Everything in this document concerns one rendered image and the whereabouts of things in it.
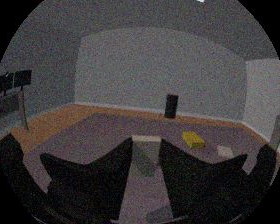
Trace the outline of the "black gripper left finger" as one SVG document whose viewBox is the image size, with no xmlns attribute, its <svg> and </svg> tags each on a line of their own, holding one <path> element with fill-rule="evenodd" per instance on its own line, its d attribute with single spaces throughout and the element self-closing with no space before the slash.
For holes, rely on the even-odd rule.
<svg viewBox="0 0 280 224">
<path fill-rule="evenodd" d="M 51 179 L 68 188 L 79 190 L 99 198 L 109 220 L 117 220 L 123 205 L 125 184 L 132 161 L 133 137 L 113 148 L 107 155 L 91 164 L 77 164 L 73 161 L 40 153 L 40 161 Z"/>
</svg>

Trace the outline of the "yellow rectangular block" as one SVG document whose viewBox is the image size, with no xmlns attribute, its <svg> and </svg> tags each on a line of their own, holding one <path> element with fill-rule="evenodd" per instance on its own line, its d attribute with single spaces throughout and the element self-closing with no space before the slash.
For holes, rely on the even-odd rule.
<svg viewBox="0 0 280 224">
<path fill-rule="evenodd" d="M 205 141 L 199 137 L 199 135 L 196 135 L 195 132 L 183 132 L 183 135 L 181 135 L 183 139 L 185 140 L 185 143 L 189 145 L 189 148 L 203 148 Z"/>
</svg>

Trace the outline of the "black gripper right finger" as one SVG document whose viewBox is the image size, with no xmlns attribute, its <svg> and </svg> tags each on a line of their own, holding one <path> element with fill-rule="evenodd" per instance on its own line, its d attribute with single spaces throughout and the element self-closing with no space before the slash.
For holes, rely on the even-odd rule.
<svg viewBox="0 0 280 224">
<path fill-rule="evenodd" d="M 216 181 L 242 168 L 248 159 L 246 155 L 248 153 L 242 153 L 234 159 L 208 164 L 161 139 L 160 167 L 167 186 L 173 218 L 187 216 L 187 210 L 197 204 Z"/>
</svg>

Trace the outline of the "beige flat block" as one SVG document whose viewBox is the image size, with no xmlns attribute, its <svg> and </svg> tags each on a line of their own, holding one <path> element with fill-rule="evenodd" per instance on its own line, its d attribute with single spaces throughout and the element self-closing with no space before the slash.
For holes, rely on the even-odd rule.
<svg viewBox="0 0 280 224">
<path fill-rule="evenodd" d="M 217 145 L 218 156 L 226 157 L 226 159 L 233 159 L 232 149 L 224 147 L 224 145 Z"/>
</svg>

